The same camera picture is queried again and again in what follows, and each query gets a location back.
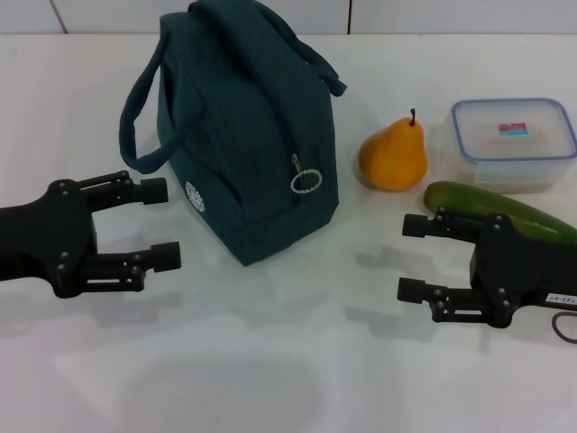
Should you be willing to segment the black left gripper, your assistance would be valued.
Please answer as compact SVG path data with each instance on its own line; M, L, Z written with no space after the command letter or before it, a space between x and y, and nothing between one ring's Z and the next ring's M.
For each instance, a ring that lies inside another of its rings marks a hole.
M131 179L125 170L88 180L56 180L31 203L1 209L1 280L37 278L59 298L85 291L143 291L146 272L181 267L178 242L134 253L97 253L91 212L169 200L164 178Z

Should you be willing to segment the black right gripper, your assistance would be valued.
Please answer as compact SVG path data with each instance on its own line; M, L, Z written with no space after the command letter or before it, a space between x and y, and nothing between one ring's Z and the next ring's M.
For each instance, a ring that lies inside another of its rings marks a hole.
M402 234L475 244L472 289L400 278L397 299L427 303L435 323L508 327L523 307L576 310L576 245L523 235L507 216L439 207L432 218L406 214Z

